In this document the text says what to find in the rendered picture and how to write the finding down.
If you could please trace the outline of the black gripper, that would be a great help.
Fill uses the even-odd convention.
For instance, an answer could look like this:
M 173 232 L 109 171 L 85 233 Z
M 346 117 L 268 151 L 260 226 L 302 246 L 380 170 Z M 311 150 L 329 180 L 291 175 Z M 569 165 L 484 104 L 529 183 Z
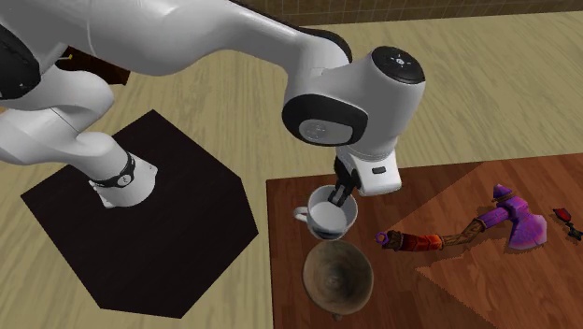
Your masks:
M 352 190 L 362 187 L 361 179 L 355 168 L 347 169 L 338 157 L 334 159 L 334 172 L 337 180 L 328 196 L 328 201 L 335 206 L 343 206 Z

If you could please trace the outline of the white cup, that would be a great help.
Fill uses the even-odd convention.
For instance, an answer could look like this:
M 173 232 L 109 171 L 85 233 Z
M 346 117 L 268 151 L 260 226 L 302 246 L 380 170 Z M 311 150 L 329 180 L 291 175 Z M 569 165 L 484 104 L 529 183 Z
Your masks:
M 358 205 L 352 195 L 348 196 L 341 207 L 328 200 L 333 189 L 334 185 L 320 186 L 309 196 L 306 207 L 297 207 L 293 211 L 293 217 L 305 222 L 310 233 L 318 239 L 341 238 L 358 216 Z

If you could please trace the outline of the brown wooden bowl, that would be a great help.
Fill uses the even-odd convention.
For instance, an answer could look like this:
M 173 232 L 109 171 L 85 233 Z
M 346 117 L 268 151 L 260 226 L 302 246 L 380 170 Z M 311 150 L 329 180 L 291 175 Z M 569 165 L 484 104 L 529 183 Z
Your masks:
M 368 303 L 374 271 L 368 258 L 353 244 L 321 241 L 305 258 L 302 282 L 308 298 L 340 322 Z

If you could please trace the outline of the dark robot stand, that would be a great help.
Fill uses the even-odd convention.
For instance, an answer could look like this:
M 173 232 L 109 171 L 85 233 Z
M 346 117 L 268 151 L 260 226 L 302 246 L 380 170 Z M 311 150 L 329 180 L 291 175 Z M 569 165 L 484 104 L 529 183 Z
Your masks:
M 158 169 L 142 203 L 105 208 L 70 165 L 21 198 L 100 308 L 180 319 L 258 234 L 243 184 L 154 110 L 114 137 Z

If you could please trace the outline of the purple toy axe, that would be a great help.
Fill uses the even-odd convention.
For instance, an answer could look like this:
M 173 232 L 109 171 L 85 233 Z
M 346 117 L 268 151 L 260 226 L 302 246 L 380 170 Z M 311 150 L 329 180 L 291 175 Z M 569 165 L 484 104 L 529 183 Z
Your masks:
M 493 186 L 495 208 L 473 218 L 458 234 L 416 236 L 395 230 L 381 231 L 375 241 L 383 249 L 394 251 L 430 251 L 472 242 L 480 233 L 501 222 L 511 222 L 507 246 L 513 250 L 528 250 L 547 242 L 547 221 L 533 214 L 528 203 L 501 184 Z

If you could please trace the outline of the brown wooden table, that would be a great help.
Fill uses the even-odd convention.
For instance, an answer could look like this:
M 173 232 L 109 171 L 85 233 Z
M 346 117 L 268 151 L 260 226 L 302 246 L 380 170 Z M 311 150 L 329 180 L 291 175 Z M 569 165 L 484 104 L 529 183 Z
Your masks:
M 316 239 L 292 213 L 333 176 L 266 183 L 275 329 L 583 329 L 583 240 L 553 215 L 567 209 L 583 231 L 583 153 L 405 168 L 401 190 L 359 197 L 346 241 L 374 271 L 366 306 L 341 321 L 306 296 L 302 266 Z M 469 244 L 430 252 L 383 250 L 383 230 L 459 233 L 491 209 L 502 184 L 547 220 L 547 242 L 507 246 L 510 222 Z

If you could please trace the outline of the small red and black object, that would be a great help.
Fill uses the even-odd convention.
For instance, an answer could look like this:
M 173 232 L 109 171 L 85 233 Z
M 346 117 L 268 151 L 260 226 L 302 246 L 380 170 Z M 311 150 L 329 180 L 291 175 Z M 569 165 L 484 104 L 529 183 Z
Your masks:
M 583 238 L 583 231 L 579 231 L 574 227 L 572 216 L 566 208 L 553 208 L 553 212 L 556 217 L 569 228 L 568 236 L 571 236 L 578 241 Z

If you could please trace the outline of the dark brown cabinet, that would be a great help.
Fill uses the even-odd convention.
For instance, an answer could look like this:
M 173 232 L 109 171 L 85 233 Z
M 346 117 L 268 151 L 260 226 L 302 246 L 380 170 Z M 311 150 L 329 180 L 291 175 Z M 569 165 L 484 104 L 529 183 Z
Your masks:
M 56 65 L 67 71 L 94 73 L 110 85 L 126 85 L 130 71 L 93 57 L 80 50 L 68 47 Z

